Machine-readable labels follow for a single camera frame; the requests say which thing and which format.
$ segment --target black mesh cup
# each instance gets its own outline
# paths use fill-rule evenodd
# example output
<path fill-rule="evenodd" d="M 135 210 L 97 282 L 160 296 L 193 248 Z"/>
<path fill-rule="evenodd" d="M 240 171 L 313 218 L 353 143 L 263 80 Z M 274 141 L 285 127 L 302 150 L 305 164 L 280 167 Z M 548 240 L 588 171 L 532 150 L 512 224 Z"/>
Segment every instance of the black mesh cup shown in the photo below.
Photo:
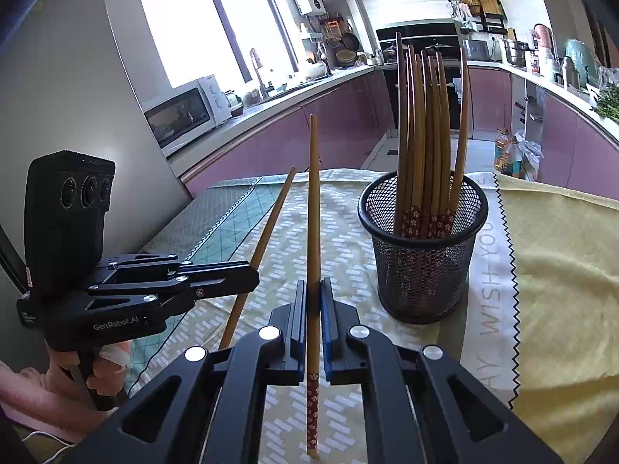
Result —
<path fill-rule="evenodd" d="M 397 172 L 371 183 L 361 194 L 359 220 L 372 236 L 378 297 L 400 321 L 429 324 L 458 303 L 469 272 L 475 236 L 488 218 L 482 189 L 464 177 L 451 235 L 408 239 L 393 235 Z"/>

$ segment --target wooden cutting board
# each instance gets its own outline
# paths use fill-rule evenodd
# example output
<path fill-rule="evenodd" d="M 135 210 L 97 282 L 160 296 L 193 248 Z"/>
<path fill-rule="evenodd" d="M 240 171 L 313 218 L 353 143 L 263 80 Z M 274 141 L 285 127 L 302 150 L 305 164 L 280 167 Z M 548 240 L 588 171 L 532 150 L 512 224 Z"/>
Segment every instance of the wooden cutting board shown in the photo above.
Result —
<path fill-rule="evenodd" d="M 501 8 L 497 0 L 479 0 L 482 3 L 482 9 L 487 14 L 499 14 L 503 15 L 503 9 Z"/>

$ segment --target countertop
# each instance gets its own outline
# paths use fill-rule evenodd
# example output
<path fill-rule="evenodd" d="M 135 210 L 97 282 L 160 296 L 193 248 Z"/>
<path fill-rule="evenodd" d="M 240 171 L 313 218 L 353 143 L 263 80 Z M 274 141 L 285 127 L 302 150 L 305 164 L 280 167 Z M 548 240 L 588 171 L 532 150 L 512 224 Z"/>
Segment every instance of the countertop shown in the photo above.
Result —
<path fill-rule="evenodd" d="M 212 131 L 202 135 L 170 155 L 168 157 L 169 165 L 172 167 L 174 174 L 180 176 L 203 160 L 207 155 L 210 155 L 218 148 L 221 148 L 223 145 L 259 123 L 276 116 L 278 113 L 310 97 L 314 97 L 323 91 L 332 89 L 340 85 L 340 83 L 347 82 L 348 80 L 360 77 L 366 73 L 371 73 L 374 71 L 374 68 L 374 66 L 361 66 L 343 71 L 336 70 L 332 77 L 308 85 L 304 89 L 291 92 L 289 95 L 274 99 L 273 101 L 267 101 L 257 106 L 246 108 L 241 116 L 226 120 L 222 125 L 217 126 Z"/>
<path fill-rule="evenodd" d="M 573 106 L 575 110 L 581 113 L 584 117 L 587 117 L 592 120 L 592 122 L 604 128 L 604 130 L 612 138 L 614 138 L 615 141 L 619 142 L 619 125 L 610 119 L 597 115 L 591 110 L 591 105 L 588 101 L 585 101 L 577 95 L 566 91 L 561 85 L 554 82 L 549 82 L 544 77 L 538 77 L 532 73 L 528 73 L 526 70 L 516 68 L 505 63 L 494 61 L 469 61 L 469 66 L 504 70 L 547 89 L 569 105 Z M 241 116 L 227 120 L 222 125 L 219 125 L 212 131 L 189 143 L 176 153 L 173 153 L 168 158 L 169 164 L 171 165 L 175 175 L 180 176 L 198 162 L 202 161 L 206 156 L 210 155 L 218 148 L 221 148 L 223 145 L 226 145 L 237 136 L 240 136 L 245 131 L 248 131 L 259 123 L 276 116 L 282 111 L 293 107 L 295 104 L 302 103 L 306 99 L 314 97 L 323 91 L 332 89 L 333 87 L 336 87 L 343 82 L 347 82 L 348 80 L 352 80 L 353 78 L 371 73 L 374 70 L 389 70 L 394 69 L 395 67 L 395 63 L 389 63 L 380 66 L 362 66 L 340 71 L 334 73 L 330 78 L 313 83 L 304 89 L 291 92 L 287 96 L 247 108 Z"/>

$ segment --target wooden chopstick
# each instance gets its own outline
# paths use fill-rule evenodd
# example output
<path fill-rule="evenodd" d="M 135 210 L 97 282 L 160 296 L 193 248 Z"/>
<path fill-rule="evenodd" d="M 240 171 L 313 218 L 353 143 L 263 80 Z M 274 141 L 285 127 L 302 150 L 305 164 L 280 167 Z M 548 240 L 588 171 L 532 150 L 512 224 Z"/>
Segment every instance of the wooden chopstick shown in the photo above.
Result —
<path fill-rule="evenodd" d="M 425 175 L 425 100 L 423 98 L 423 74 L 422 58 L 419 54 L 415 56 L 413 63 L 413 84 L 415 96 L 415 131 L 414 131 L 414 171 L 412 184 L 412 205 L 411 205 L 411 224 L 413 227 L 413 237 L 419 236 L 419 226 L 421 220 L 421 209 L 423 199 L 423 181 Z"/>
<path fill-rule="evenodd" d="M 469 83 L 469 66 L 467 64 L 466 52 L 460 49 L 462 54 L 462 104 L 460 105 L 460 132 L 458 134 L 458 152 L 456 156 L 456 170 L 454 171 L 454 180 L 451 186 L 449 214 L 451 215 L 451 223 L 453 216 L 456 214 L 458 201 L 460 200 L 460 189 L 464 177 L 464 165 L 466 162 L 466 150 L 469 137 L 469 107 L 470 107 L 470 83 Z"/>
<path fill-rule="evenodd" d="M 286 201 L 286 196 L 290 191 L 290 186 L 292 185 L 292 180 L 296 174 L 296 167 L 292 167 L 288 176 L 286 177 L 286 181 L 284 182 L 284 186 L 279 191 L 279 195 L 277 195 L 277 199 L 275 204 L 273 204 L 273 209 L 268 215 L 268 220 L 266 225 L 264 226 L 264 230 L 260 234 L 260 239 L 258 239 L 258 244 L 256 244 L 256 248 L 254 249 L 254 254 L 251 256 L 250 265 L 252 268 L 258 270 L 260 267 L 260 263 L 262 261 L 262 257 L 264 257 L 264 252 L 267 249 L 268 240 L 273 233 L 273 228 L 277 223 L 277 218 L 279 217 L 279 213 L 282 210 L 282 206 Z M 234 300 L 234 305 L 232 306 L 232 310 L 230 311 L 230 316 L 228 316 L 228 322 L 226 323 L 226 327 L 224 328 L 224 335 L 222 336 L 221 342 L 219 342 L 219 350 L 227 349 L 230 347 L 230 342 L 232 340 L 232 336 L 234 335 L 234 330 L 236 329 L 236 325 L 238 324 L 238 320 L 241 317 L 241 313 L 243 311 L 243 307 L 245 306 L 245 302 L 247 301 L 247 296 L 249 293 L 242 293 L 236 296 Z"/>
<path fill-rule="evenodd" d="M 425 99 L 425 171 L 423 173 L 422 214 L 419 238 L 428 236 L 430 207 L 432 203 L 432 182 L 434 173 L 434 99 L 429 75 L 428 55 L 422 51 L 423 91 Z"/>
<path fill-rule="evenodd" d="M 406 190 L 404 195 L 404 213 L 402 220 L 402 236 L 411 236 L 411 207 L 413 198 L 413 179 L 415 167 L 415 88 L 414 88 L 414 69 L 415 69 L 415 49 L 409 45 L 409 55 L 406 62 L 407 73 L 407 105 L 408 105 L 408 148 L 406 154 Z"/>
<path fill-rule="evenodd" d="M 318 118 L 309 116 L 308 270 L 307 270 L 307 453 L 318 452 L 318 382 L 320 373 L 320 174 Z"/>
<path fill-rule="evenodd" d="M 432 121 L 433 121 L 433 172 L 432 172 L 432 203 L 430 205 L 430 221 L 428 226 L 428 237 L 436 235 L 438 224 L 438 211 L 441 202 L 441 181 L 443 178 L 443 156 L 441 149 L 441 99 L 438 94 L 438 80 L 436 77 L 436 67 L 434 57 L 429 56 L 429 77 L 432 87 Z"/>
<path fill-rule="evenodd" d="M 441 98 L 441 199 L 438 208 L 439 217 L 447 213 L 450 205 L 450 182 L 451 182 L 451 117 L 450 99 L 447 94 L 447 80 L 445 78 L 445 67 L 443 66 L 443 55 L 436 53 L 438 63 L 438 87 Z"/>
<path fill-rule="evenodd" d="M 397 86 L 398 86 L 398 151 L 397 151 L 397 185 L 395 188 L 395 218 L 393 234 L 401 235 L 402 217 L 404 213 L 404 199 L 406 195 L 406 157 L 408 148 L 408 102 L 406 88 L 406 64 L 402 50 L 402 35 L 395 34 L 395 46 L 397 47 Z"/>

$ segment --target white microwave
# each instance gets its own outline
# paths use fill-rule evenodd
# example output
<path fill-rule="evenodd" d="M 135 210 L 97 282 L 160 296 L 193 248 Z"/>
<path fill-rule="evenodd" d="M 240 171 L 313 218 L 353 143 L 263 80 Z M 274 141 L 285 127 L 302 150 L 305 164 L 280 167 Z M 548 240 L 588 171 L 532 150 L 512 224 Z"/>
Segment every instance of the white microwave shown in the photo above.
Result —
<path fill-rule="evenodd" d="M 142 110 L 166 157 L 230 118 L 228 98 L 214 75 L 154 97 Z"/>

